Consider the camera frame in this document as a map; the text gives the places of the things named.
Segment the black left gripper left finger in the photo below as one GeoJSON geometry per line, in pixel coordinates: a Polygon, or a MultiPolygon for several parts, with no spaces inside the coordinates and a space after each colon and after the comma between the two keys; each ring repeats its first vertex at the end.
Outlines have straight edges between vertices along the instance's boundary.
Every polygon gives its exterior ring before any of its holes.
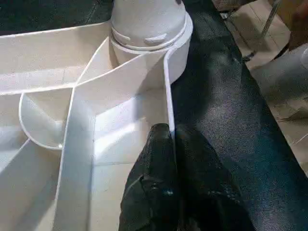
{"type": "Polygon", "coordinates": [[[120,231],[175,231],[180,191],[168,124],[151,127],[132,167],[120,204],[120,231]]]}

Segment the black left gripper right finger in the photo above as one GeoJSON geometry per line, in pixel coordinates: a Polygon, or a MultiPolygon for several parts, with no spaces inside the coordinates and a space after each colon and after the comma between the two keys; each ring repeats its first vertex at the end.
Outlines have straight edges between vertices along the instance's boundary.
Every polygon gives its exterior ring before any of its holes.
{"type": "Polygon", "coordinates": [[[178,125],[176,160],[188,216],[201,231],[249,231],[251,219],[231,173],[194,128],[178,125]]]}

